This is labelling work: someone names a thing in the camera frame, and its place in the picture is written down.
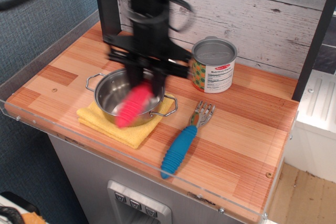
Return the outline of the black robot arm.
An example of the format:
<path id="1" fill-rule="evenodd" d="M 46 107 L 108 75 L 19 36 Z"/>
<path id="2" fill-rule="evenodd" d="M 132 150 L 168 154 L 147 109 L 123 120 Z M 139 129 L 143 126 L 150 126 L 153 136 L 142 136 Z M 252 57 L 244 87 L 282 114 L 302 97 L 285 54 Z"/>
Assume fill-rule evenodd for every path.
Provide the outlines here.
<path id="1" fill-rule="evenodd" d="M 131 87 L 144 79 L 144 70 L 152 73 L 150 81 L 154 96 L 165 87 L 169 75 L 187 78 L 192 54 L 169 38 L 170 4 L 193 12 L 184 0 L 130 0 L 128 18 L 132 23 L 131 36 L 109 36 L 109 59 L 124 65 Z"/>

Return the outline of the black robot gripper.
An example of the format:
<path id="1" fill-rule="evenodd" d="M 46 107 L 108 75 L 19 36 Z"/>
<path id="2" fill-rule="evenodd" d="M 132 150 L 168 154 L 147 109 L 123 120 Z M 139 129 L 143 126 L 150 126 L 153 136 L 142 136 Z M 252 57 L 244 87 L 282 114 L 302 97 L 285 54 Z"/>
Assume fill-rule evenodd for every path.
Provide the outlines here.
<path id="1" fill-rule="evenodd" d="M 170 40 L 168 11 L 155 17 L 128 11 L 128 18 L 133 24 L 132 36 L 106 37 L 107 44 L 124 50 L 112 49 L 110 59 L 125 65 L 131 88 L 142 83 L 143 68 L 152 70 L 152 92 L 157 97 L 165 87 L 167 75 L 188 77 L 189 66 L 176 62 L 188 63 L 192 54 Z"/>

